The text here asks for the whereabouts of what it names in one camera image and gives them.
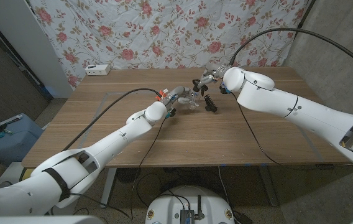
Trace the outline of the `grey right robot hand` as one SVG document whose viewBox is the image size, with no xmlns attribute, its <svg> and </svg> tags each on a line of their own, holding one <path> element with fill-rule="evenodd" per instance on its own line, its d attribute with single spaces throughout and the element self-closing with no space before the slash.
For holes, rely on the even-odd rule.
<svg viewBox="0 0 353 224">
<path fill-rule="evenodd" d="M 219 79 L 223 79 L 224 74 L 231 68 L 230 65 L 218 65 L 214 63 L 208 63 L 204 66 L 204 72 L 197 85 L 198 88 L 202 88 L 211 82 L 217 82 Z"/>
</svg>

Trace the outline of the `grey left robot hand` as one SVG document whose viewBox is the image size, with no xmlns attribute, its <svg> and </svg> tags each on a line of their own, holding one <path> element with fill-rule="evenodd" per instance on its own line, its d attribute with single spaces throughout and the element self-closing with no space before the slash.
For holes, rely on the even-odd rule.
<svg viewBox="0 0 353 224">
<path fill-rule="evenodd" d="M 186 105 L 189 109 L 193 110 L 199 107 L 198 100 L 200 96 L 191 88 L 178 86 L 172 91 L 169 91 L 160 102 L 163 103 L 168 110 L 174 109 L 174 104 L 179 103 Z"/>
</svg>

